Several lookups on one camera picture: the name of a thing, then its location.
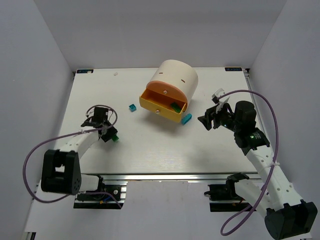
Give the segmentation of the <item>long teal lego brick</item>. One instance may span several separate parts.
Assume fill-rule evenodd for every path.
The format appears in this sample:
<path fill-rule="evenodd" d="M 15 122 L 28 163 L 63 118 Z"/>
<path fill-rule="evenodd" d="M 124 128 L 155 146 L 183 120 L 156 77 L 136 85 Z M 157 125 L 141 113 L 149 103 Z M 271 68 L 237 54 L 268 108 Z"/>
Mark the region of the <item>long teal lego brick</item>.
<path fill-rule="evenodd" d="M 188 113 L 186 114 L 182 119 L 181 119 L 181 124 L 185 125 L 186 123 L 188 123 L 191 119 L 192 119 L 192 114 Z"/>

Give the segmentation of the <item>small green square lego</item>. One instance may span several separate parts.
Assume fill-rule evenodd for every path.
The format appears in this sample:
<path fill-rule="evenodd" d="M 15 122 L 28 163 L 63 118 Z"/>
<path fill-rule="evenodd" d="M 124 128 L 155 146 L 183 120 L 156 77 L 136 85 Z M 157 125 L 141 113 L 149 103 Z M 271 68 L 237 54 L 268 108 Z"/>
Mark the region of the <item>small green square lego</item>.
<path fill-rule="evenodd" d="M 119 140 L 119 137 L 117 135 L 113 135 L 111 139 L 113 142 L 117 142 Z"/>

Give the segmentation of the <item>dark green long lego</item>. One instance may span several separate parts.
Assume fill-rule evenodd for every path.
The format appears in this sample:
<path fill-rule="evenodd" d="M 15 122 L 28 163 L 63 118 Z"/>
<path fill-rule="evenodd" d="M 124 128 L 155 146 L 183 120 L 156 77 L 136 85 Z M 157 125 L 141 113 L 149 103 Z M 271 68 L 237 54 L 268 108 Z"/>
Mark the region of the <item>dark green long lego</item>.
<path fill-rule="evenodd" d="M 180 113 L 181 112 L 181 108 L 180 106 L 176 103 L 176 102 L 173 102 L 170 104 L 170 106 L 172 107 L 172 109 L 176 112 L 176 113 Z"/>

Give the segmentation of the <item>small teal square lego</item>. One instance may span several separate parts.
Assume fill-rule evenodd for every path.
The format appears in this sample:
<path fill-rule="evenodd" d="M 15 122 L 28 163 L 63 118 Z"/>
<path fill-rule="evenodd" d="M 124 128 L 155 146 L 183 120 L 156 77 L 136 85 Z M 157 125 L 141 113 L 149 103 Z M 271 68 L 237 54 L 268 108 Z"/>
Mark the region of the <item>small teal square lego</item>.
<path fill-rule="evenodd" d="M 134 104 L 131 104 L 128 107 L 131 112 L 135 112 L 137 110 L 137 107 Z"/>

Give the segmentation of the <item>yellow drawer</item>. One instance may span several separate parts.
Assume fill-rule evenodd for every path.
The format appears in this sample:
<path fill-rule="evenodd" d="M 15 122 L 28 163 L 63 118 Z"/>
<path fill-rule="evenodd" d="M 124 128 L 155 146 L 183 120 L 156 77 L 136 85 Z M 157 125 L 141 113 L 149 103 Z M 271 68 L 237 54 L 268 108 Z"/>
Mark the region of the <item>yellow drawer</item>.
<path fill-rule="evenodd" d="M 177 103 L 181 108 L 180 113 L 176 113 L 172 109 L 171 104 L 174 102 Z M 186 111 L 188 106 L 188 103 L 175 100 L 166 95 L 162 95 L 148 89 L 145 89 L 145 91 L 139 97 L 139 104 L 142 108 L 175 123 L 179 123 L 181 121 L 183 112 Z"/>

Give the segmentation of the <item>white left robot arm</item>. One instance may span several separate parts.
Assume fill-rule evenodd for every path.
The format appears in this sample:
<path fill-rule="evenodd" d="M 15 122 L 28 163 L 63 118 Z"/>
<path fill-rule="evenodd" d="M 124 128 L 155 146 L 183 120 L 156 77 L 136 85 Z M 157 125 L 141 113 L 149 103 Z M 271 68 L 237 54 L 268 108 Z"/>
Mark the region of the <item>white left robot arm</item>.
<path fill-rule="evenodd" d="M 115 140 L 118 130 L 115 124 L 118 114 L 106 105 L 95 105 L 85 114 L 81 131 L 58 149 L 49 149 L 44 154 L 41 189 L 44 192 L 77 195 L 80 192 L 96 192 L 102 180 L 97 175 L 81 173 L 80 160 L 89 148 L 98 141 Z"/>

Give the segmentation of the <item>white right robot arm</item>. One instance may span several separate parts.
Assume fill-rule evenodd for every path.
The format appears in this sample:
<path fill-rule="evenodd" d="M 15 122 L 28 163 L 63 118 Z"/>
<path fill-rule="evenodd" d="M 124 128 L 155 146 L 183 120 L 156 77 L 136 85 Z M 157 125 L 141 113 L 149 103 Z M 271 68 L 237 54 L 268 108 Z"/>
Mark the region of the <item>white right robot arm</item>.
<path fill-rule="evenodd" d="M 209 131 L 225 127 L 233 132 L 236 145 L 252 163 L 264 185 L 258 188 L 244 173 L 235 173 L 226 180 L 231 197 L 241 197 L 264 219 L 268 233 L 282 240 L 309 233 L 318 209 L 313 202 L 305 202 L 289 182 L 265 134 L 256 127 L 255 106 L 239 101 L 235 109 L 228 103 L 207 109 L 197 119 Z"/>

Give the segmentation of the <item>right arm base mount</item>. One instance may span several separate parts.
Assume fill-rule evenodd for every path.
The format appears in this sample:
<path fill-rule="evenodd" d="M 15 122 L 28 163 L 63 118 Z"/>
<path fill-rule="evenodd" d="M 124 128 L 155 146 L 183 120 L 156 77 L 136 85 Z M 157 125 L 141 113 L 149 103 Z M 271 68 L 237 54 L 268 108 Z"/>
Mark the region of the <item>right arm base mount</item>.
<path fill-rule="evenodd" d="M 211 212 L 240 212 L 250 204 L 236 195 L 235 184 L 240 180 L 252 180 L 260 182 L 261 178 L 256 173 L 227 173 L 204 174 L 202 180 L 207 181 L 208 190 L 204 195 L 209 198 Z"/>

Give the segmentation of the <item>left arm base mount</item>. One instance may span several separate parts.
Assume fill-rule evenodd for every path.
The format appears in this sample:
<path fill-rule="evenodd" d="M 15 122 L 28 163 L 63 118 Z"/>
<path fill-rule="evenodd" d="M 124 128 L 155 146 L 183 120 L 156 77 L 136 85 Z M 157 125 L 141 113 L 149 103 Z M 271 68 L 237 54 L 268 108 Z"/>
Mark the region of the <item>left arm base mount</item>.
<path fill-rule="evenodd" d="M 119 210 L 125 202 L 127 183 L 100 176 L 97 190 L 82 191 L 75 196 L 73 208 L 85 210 Z"/>

